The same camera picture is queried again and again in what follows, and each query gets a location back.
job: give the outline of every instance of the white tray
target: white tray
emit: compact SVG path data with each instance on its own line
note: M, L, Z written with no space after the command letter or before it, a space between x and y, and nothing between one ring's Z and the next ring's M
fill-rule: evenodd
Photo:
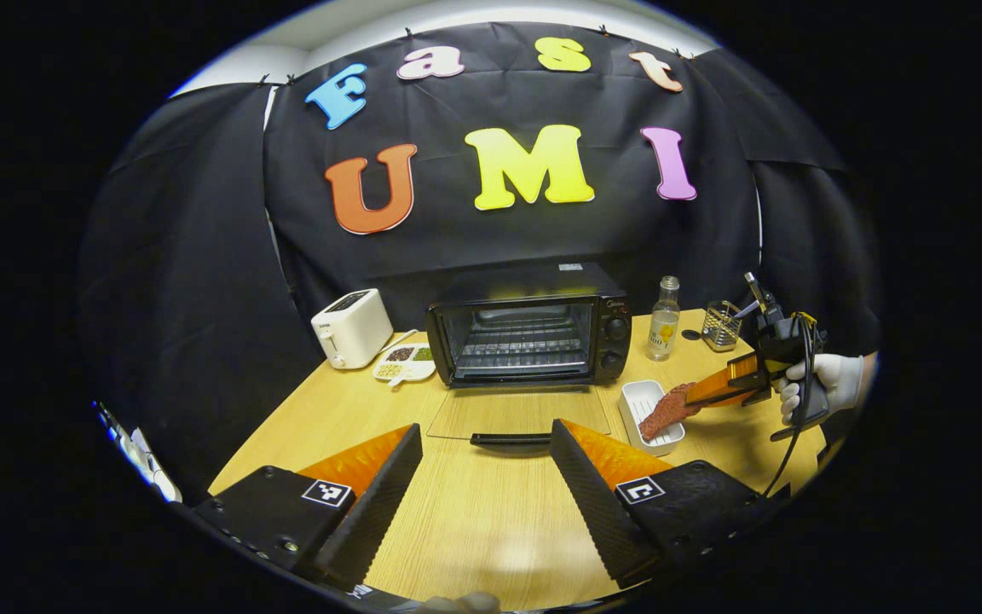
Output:
M669 454L677 447L677 442L685 438L685 425L677 423L662 428L649 443L643 439L638 425L654 412L654 407L664 396L666 390L657 381L631 381L620 388L620 400L616 404L619 405L620 416L623 417L627 439L631 445L656 457Z

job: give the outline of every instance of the table surface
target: table surface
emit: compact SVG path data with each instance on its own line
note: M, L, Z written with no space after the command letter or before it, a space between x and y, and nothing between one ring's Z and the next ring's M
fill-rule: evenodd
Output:
M616 407L627 382L652 379L669 390L751 352L744 341L716 353L702 339L679 335L701 330L703 317L704 310L682 312L665 362L644 354L650 315L632 319L623 375L593 387L611 437L627 442ZM404 343L425 340L420 332ZM601 565L549 455L511 458L464 439L428 436L448 393L441 378L433 374L390 389L374 379L375 364L377 359L363 369L336 370L323 362L242 444L211 483L211 493L221 493L264 464L300 471L383 432L418 423L424 459L371 564L367 586L419 601L487 591L499 597L504 611L545 609L620 591ZM705 408L685 421L685 439L662 459L672 466L703 459L763 492L790 443L768 439L780 428L777 394L748 408ZM776 489L788 483L798 492L814 477L822 449L819 427L803 432Z

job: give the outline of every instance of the cable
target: cable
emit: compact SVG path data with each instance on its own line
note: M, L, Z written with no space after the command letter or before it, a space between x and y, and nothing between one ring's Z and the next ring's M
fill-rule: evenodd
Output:
M810 341L810 326L807 325L806 319L802 314L794 315L794 319L798 322L799 331L802 333L802 349L804 356L806 357L806 382L800 390L802 393L801 402L798 407L794 408L794 412L791 412L791 424L794 425L794 435L790 437L790 444L787 446L787 454L783 456L783 462L779 463L779 470L775 471L775 477L771 479L771 484L768 484L767 489L764 489L764 497L767 498L768 493L771 493L772 487L775 486L775 482L779 481L780 475L783 475L783 470L787 469L787 461L790 460L790 455L794 453L794 444L798 443L798 436L802 433L802 425L806 423L806 410L810 407L810 386L808 381L813 377L813 358L815 357L815 352L813 350L814 344Z

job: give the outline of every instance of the glass bottle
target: glass bottle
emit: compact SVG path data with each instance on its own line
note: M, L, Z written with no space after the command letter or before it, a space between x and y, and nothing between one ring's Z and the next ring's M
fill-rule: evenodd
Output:
M662 362L669 359L673 350L673 339L677 337L677 325L681 320L681 307L677 298L681 282L677 277L666 275L658 284L658 302L650 314L650 337L647 338L646 355L651 361Z

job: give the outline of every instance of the gloved hand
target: gloved hand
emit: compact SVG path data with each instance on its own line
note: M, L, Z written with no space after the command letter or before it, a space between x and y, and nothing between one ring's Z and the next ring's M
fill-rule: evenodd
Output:
M860 392L858 388L862 384L862 365L861 356L817 354L813 358L814 373L821 378L825 396L829 399L829 414L856 407ZM779 409L783 412L783 424L790 425L794 408L802 401L801 387L791 384L790 380L803 377L806 377L806 361L790 367L786 377L777 380L776 390L779 390L779 399L783 401L783 406Z
M500 614L499 598L486 592L471 592L460 599L432 597L427 599L414 614Z

